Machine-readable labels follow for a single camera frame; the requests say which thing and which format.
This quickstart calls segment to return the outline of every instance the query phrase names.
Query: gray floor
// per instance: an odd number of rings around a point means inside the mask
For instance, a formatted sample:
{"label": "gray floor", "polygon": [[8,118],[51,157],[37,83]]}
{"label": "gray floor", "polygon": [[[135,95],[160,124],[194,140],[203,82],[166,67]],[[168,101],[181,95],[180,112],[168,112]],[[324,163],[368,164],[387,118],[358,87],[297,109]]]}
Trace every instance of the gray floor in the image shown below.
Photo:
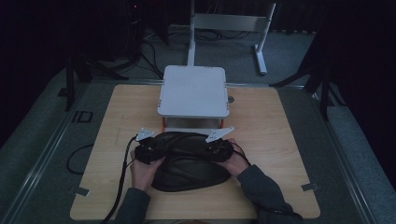
{"label": "gray floor", "polygon": [[[269,73],[264,77],[257,72],[252,55],[252,46],[259,39],[257,35],[217,42],[197,38],[195,65],[223,67],[230,83],[265,85],[292,75],[313,37],[269,34],[264,46]],[[165,46],[155,37],[148,38],[148,41],[156,49],[160,69],[168,64],[186,64],[186,35],[172,36],[170,46]],[[149,46],[145,45],[143,52],[152,59]],[[131,78],[129,83],[155,82],[152,80],[158,79],[142,67],[149,68],[140,61],[138,66],[122,74]],[[74,200],[70,191],[78,186],[80,176],[67,173],[65,160],[76,148],[94,142],[112,89],[119,83],[97,71],[95,74],[92,84],[78,85],[81,98],[69,113],[64,112],[65,99],[57,97],[59,89],[64,87],[64,72],[55,77],[0,150],[0,208],[3,217],[5,208],[13,207],[12,202],[15,202],[25,177],[35,176],[40,181],[34,183],[35,191],[27,195],[30,200],[18,209],[20,213],[16,223],[76,223],[68,212]],[[305,81],[306,77],[293,84],[304,85]],[[324,122],[316,110],[317,102],[304,92],[284,88],[279,90],[279,95],[308,175],[319,186],[315,193],[321,216],[306,223],[369,223],[371,217],[375,219],[372,223],[396,223],[392,212],[396,210],[395,191],[347,107],[329,107],[330,122]],[[92,111],[92,122],[71,122],[75,111]],[[62,126],[66,128],[61,138],[53,142],[51,137],[57,135],[57,128]],[[56,151],[51,155],[44,174],[29,173],[42,151],[51,146],[55,146]],[[337,148],[341,149],[338,153],[334,152]],[[89,149],[81,151],[78,160],[73,161],[74,167],[83,170],[89,154]]]}

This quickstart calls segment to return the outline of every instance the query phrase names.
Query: white clip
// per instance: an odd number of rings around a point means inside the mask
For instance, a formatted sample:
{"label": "white clip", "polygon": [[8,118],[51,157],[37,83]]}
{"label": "white clip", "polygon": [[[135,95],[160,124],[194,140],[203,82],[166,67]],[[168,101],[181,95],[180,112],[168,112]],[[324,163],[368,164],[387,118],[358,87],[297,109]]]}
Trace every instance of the white clip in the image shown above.
{"label": "white clip", "polygon": [[232,132],[234,129],[233,126],[231,126],[230,128],[223,128],[223,129],[212,129],[212,132],[210,133],[210,135],[206,138],[206,142],[210,143],[213,141],[216,141],[218,139],[220,139],[222,136],[226,135],[227,133]]}
{"label": "white clip", "polygon": [[152,135],[154,135],[154,132],[150,132],[150,131],[147,131],[145,128],[142,128],[140,130],[140,133],[136,137],[136,141],[137,142],[141,141],[141,140],[143,140],[145,138],[151,137]]}

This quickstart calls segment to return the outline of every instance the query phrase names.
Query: dark jacket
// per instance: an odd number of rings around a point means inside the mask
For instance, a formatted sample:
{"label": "dark jacket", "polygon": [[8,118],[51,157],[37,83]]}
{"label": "dark jacket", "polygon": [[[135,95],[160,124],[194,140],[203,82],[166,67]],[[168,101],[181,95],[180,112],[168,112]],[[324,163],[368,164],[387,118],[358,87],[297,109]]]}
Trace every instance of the dark jacket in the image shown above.
{"label": "dark jacket", "polygon": [[[279,185],[266,176],[256,165],[248,167],[238,177],[242,191],[256,207],[260,224],[303,223],[293,214],[291,206],[285,202]],[[148,210],[150,197],[139,189],[128,189],[117,213],[115,223],[143,223]]]}

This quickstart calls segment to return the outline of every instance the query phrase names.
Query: person's right hand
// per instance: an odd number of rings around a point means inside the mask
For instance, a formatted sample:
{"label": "person's right hand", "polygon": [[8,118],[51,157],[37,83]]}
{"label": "person's right hand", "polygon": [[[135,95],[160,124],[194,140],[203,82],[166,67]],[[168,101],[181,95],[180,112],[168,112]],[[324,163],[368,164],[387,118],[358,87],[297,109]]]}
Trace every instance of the person's right hand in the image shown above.
{"label": "person's right hand", "polygon": [[[228,141],[233,145],[233,150],[238,151],[240,153],[244,153],[241,148],[236,146],[235,139],[231,138]],[[240,175],[244,170],[246,170],[249,165],[247,161],[242,158],[240,155],[233,153],[230,159],[225,162],[216,162],[216,164],[224,167],[232,176]]]}

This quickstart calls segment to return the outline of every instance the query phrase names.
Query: metal frame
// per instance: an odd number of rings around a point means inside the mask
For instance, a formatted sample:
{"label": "metal frame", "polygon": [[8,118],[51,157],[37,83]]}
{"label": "metal frame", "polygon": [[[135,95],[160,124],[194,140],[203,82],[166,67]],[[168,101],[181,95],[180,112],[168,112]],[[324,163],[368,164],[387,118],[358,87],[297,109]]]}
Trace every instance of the metal frame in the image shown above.
{"label": "metal frame", "polygon": [[260,73],[267,74],[262,48],[265,38],[271,24],[276,4],[272,3],[269,7],[266,17],[253,16],[236,16],[220,14],[201,14],[195,13],[195,1],[191,0],[191,18],[190,18],[190,46],[187,66],[194,66],[195,59],[195,29],[213,29],[213,30],[235,30],[261,32],[262,37],[259,44],[254,46],[256,59],[259,65]]}

